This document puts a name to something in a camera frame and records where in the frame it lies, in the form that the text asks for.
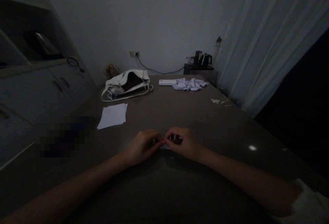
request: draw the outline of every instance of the curtain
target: curtain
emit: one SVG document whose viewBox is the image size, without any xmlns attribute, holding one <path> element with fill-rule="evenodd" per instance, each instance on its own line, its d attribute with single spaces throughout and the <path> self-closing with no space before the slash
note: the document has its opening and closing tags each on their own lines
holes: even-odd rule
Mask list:
<svg viewBox="0 0 329 224">
<path fill-rule="evenodd" d="M 250 116 L 329 27 L 329 0 L 236 0 L 219 49 L 217 86 Z"/>
</svg>

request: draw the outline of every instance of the gray table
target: gray table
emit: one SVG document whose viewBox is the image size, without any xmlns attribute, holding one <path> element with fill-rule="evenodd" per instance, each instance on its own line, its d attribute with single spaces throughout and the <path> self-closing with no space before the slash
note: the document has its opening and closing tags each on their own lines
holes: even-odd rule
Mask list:
<svg viewBox="0 0 329 224">
<path fill-rule="evenodd" d="M 154 91 L 113 103 L 100 100 L 101 91 L 74 112 L 95 116 L 103 107 L 128 103 L 127 122 L 95 130 L 70 158 L 40 158 L 33 145 L 0 172 L 0 218 L 28 200 L 122 151 L 140 130 L 157 129 L 163 136 L 171 126 L 188 127 L 204 146 L 254 165 L 285 180 L 301 178 L 329 196 L 328 182 L 213 86 L 201 91 L 177 91 L 159 86 Z M 251 151 L 253 145 L 257 150 Z M 272 222 L 266 212 L 214 171 L 173 153 L 162 151 L 119 174 L 99 189 L 68 219 L 73 223 L 222 223 Z"/>
</svg>

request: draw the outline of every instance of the sleeve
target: sleeve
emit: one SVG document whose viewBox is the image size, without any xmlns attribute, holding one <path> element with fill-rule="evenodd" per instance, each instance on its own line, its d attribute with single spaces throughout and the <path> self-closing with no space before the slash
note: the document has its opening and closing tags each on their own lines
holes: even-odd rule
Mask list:
<svg viewBox="0 0 329 224">
<path fill-rule="evenodd" d="M 297 179 L 293 184 L 302 188 L 302 193 L 292 204 L 292 215 L 279 218 L 271 215 L 281 224 L 324 224 L 329 223 L 329 199 L 312 191 L 303 181 Z"/>
</svg>

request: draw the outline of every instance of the paper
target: paper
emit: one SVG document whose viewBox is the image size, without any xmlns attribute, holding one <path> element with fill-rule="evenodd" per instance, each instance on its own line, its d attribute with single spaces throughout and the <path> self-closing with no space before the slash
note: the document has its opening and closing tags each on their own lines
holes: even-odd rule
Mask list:
<svg viewBox="0 0 329 224">
<path fill-rule="evenodd" d="M 197 80 L 193 78 L 192 80 L 185 80 L 185 78 L 176 79 L 177 84 L 173 85 L 176 90 L 192 90 L 197 91 L 202 89 L 202 87 L 207 86 L 209 83 L 203 80 Z"/>
<path fill-rule="evenodd" d="M 102 118 L 97 129 L 104 129 L 114 125 L 122 125 L 126 122 L 127 105 L 125 103 L 103 108 Z"/>
<path fill-rule="evenodd" d="M 125 105 L 126 105 L 125 107 L 126 107 L 126 112 L 127 112 L 127 106 L 128 106 L 128 103 L 126 103 Z M 123 123 L 120 123 L 120 124 L 118 124 L 118 125 L 123 125 Z"/>
<path fill-rule="evenodd" d="M 170 148 L 168 147 L 167 144 L 162 145 L 162 146 L 160 147 L 160 149 L 169 149 L 169 150 L 170 150 Z"/>
</svg>

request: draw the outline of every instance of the cabinet door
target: cabinet door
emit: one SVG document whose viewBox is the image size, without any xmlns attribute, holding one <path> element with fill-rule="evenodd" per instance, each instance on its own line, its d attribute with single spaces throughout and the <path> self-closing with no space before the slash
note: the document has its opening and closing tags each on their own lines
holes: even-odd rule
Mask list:
<svg viewBox="0 0 329 224">
<path fill-rule="evenodd" d="M 0 167 L 34 141 L 34 127 L 0 104 Z"/>
<path fill-rule="evenodd" d="M 62 64 L 50 67 L 49 70 L 79 106 L 97 91 L 89 74 L 80 72 L 78 67 Z"/>
<path fill-rule="evenodd" d="M 77 108 L 72 98 L 47 70 L 0 79 L 0 103 L 24 119 L 66 116 Z"/>
</svg>

